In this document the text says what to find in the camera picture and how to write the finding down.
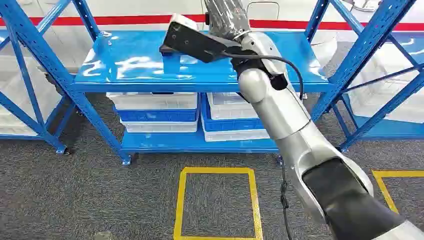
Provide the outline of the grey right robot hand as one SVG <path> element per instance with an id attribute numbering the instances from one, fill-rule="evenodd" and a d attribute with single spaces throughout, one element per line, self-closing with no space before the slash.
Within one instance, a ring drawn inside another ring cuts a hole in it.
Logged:
<path id="1" fill-rule="evenodd" d="M 204 0 L 209 20 L 209 33 L 237 41 L 251 31 L 247 12 L 240 0 Z"/>

